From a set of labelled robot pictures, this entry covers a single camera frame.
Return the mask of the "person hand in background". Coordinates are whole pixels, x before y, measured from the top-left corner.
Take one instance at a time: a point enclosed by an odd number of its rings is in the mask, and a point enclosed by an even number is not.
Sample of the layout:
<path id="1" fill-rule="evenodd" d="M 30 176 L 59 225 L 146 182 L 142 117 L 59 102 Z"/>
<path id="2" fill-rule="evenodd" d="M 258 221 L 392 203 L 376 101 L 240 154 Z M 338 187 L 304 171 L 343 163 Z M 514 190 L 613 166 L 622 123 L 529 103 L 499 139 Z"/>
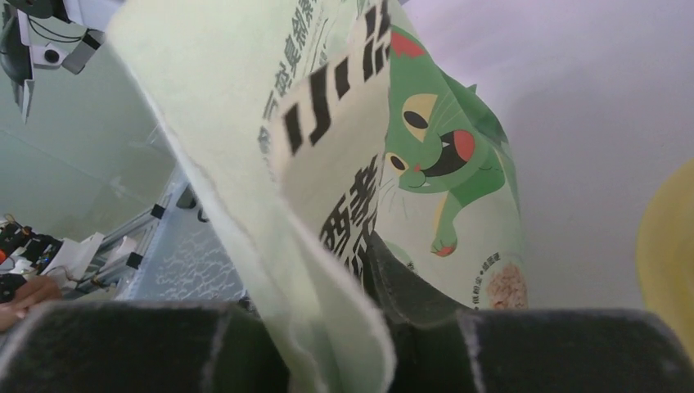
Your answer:
<path id="1" fill-rule="evenodd" d="M 17 289 L 15 297 L 1 304 L 1 333 L 8 332 L 35 306 L 50 300 L 59 300 L 63 293 L 51 277 L 37 276 Z"/>

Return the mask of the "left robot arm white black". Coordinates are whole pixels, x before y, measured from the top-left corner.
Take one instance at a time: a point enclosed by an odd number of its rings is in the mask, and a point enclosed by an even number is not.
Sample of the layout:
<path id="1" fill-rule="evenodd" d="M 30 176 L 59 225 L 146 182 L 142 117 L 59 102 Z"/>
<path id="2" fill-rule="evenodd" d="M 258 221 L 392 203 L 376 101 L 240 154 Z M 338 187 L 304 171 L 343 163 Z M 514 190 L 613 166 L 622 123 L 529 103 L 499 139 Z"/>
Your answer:
<path id="1" fill-rule="evenodd" d="M 65 10 L 61 1 L 7 1 L 2 5 L 1 67 L 11 81 L 14 101 L 27 121 L 35 84 L 35 70 L 55 70 L 67 52 L 58 46 L 31 42 L 32 17 L 49 19 Z"/>

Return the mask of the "green cat litter bag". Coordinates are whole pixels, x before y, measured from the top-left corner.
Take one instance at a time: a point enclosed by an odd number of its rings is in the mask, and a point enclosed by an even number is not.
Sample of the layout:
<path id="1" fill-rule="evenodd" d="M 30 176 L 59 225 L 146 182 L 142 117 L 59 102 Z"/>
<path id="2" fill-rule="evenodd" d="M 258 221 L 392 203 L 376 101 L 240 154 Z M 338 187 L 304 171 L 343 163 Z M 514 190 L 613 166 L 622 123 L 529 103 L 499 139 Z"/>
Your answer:
<path id="1" fill-rule="evenodd" d="M 106 38 L 301 391 L 473 391 L 458 314 L 527 306 L 516 168 L 396 1 L 127 1 Z"/>

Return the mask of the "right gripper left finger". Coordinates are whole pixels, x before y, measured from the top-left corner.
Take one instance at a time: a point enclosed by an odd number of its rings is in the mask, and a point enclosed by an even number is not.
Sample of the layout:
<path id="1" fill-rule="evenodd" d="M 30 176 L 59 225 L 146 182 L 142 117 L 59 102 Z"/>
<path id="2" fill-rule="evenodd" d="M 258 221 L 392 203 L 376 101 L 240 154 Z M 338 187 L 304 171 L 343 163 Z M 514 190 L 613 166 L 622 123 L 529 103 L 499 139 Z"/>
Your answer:
<path id="1" fill-rule="evenodd" d="M 4 392 L 285 392 L 289 371 L 235 302 L 52 302 L 1 348 Z"/>

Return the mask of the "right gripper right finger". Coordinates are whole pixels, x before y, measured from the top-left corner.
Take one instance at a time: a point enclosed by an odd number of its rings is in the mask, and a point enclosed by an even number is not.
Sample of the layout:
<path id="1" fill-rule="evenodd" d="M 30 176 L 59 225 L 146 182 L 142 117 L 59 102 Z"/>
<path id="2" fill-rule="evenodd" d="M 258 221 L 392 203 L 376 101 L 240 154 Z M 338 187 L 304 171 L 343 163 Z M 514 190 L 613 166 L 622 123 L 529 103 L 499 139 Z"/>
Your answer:
<path id="1" fill-rule="evenodd" d="M 383 311 L 393 392 L 690 392 L 674 332 L 635 309 L 474 310 L 397 260 L 373 234 L 364 285 Z"/>

